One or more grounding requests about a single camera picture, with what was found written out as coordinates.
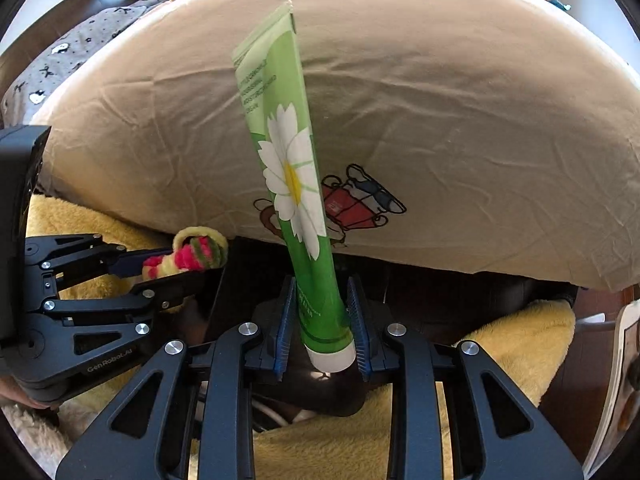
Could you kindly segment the green daisy cream tube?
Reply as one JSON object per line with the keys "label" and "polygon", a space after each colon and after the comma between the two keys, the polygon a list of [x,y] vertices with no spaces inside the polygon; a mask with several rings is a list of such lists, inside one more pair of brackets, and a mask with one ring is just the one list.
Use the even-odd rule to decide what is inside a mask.
{"label": "green daisy cream tube", "polygon": [[300,338],[322,373],[356,360],[326,230],[314,133],[292,2],[282,3],[232,54],[246,123],[292,259]]}

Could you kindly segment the magazine on floor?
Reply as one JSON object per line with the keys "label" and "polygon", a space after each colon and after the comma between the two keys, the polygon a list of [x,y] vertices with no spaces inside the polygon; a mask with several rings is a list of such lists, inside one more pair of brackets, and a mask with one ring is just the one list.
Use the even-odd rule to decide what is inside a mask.
{"label": "magazine on floor", "polygon": [[639,300],[618,312],[613,325],[613,353],[608,390],[600,422],[587,457],[582,464],[586,479],[604,471],[605,461],[623,442],[634,418],[639,414],[639,379],[632,376],[639,366]]}

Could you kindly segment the yellow fluffy rug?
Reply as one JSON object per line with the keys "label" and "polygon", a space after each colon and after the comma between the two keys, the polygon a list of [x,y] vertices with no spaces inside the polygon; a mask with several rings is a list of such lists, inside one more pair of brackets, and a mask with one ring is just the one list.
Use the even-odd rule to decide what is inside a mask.
{"label": "yellow fluffy rug", "polygon": [[[100,233],[128,249],[161,248],[168,238],[58,198],[30,201],[30,236]],[[565,300],[536,301],[471,333],[533,404],[539,404],[573,340]],[[380,387],[349,417],[316,416],[256,437],[261,479],[383,479],[390,445],[392,389]]]}

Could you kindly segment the grey patterned duvet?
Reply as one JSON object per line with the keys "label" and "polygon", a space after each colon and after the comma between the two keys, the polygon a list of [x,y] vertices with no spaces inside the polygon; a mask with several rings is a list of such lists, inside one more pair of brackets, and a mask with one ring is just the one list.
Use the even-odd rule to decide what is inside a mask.
{"label": "grey patterned duvet", "polygon": [[1,99],[5,127],[29,124],[42,103],[96,51],[168,0],[138,0],[90,16],[46,47],[9,85]]}

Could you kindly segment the beige cartoon blanket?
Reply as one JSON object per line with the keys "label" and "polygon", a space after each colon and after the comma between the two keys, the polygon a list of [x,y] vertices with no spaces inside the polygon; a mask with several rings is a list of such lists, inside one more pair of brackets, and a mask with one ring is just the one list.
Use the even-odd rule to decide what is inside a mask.
{"label": "beige cartoon blanket", "polygon": [[40,183],[164,232],[274,240],[232,53],[290,2],[322,176],[404,206],[340,252],[621,290],[639,281],[639,76],[544,0],[175,0],[47,98]]}

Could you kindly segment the dark wooden headboard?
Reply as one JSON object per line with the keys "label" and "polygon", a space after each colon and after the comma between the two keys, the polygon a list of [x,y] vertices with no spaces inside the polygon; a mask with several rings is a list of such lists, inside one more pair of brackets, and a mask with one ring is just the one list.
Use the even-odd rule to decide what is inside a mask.
{"label": "dark wooden headboard", "polygon": [[138,0],[63,0],[21,33],[1,55],[1,94],[54,40],[86,18],[113,6],[129,6]]}

